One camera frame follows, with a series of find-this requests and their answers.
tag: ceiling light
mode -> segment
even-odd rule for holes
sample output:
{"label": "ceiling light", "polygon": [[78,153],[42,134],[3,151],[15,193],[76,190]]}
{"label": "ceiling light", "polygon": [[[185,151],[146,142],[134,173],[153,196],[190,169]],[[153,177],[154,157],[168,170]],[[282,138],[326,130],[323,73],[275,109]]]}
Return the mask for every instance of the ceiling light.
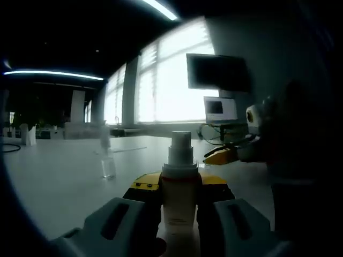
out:
{"label": "ceiling light", "polygon": [[151,5],[156,10],[167,16],[170,20],[176,20],[177,16],[173,14],[171,11],[169,11],[167,8],[165,8],[163,5],[161,5],[159,2],[156,2],[155,0],[142,0],[145,3]]}
{"label": "ceiling light", "polygon": [[4,72],[4,75],[21,74],[21,73],[52,74],[52,75],[80,77],[80,78],[86,78],[86,79],[103,80],[103,78],[98,78],[98,77],[92,77],[92,76],[86,76],[86,75],[74,74],[74,73],[67,73],[67,72],[57,72],[57,71],[9,71],[9,72]]}

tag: white table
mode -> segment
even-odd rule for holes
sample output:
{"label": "white table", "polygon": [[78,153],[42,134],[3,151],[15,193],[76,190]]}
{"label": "white table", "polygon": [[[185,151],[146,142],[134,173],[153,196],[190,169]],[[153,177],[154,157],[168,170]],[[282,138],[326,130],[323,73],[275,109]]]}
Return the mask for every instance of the white table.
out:
{"label": "white table", "polygon": [[[160,171],[168,161],[170,144],[171,138],[111,138],[112,148],[147,147],[115,153],[117,176],[113,180],[101,178],[98,139],[37,140],[36,146],[6,154],[5,164],[30,217],[48,239],[53,239],[82,228],[88,215],[113,197],[122,197],[140,175]],[[202,164],[204,154],[213,146],[200,140],[192,140],[192,145],[195,160]],[[274,204],[265,164],[238,161],[204,170],[224,178],[236,198],[257,208],[273,229]]]}

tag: television screen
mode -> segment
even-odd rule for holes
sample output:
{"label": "television screen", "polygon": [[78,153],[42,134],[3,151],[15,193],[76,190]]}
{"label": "television screen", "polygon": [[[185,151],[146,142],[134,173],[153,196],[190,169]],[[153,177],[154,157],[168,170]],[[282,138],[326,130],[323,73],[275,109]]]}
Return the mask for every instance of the television screen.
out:
{"label": "television screen", "polygon": [[249,92],[249,75],[243,58],[187,54],[188,87]]}

